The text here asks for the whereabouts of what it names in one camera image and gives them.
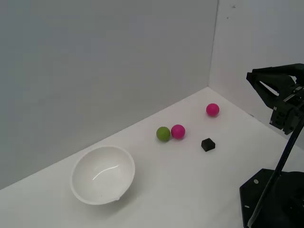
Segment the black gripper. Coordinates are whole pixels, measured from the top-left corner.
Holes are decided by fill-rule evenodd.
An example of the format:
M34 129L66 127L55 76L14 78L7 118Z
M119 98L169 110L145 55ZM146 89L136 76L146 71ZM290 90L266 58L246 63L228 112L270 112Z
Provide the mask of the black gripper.
M290 76L296 77L296 83ZM304 64L253 69L247 73L265 105L273 109L270 124L285 135L293 132L304 116Z

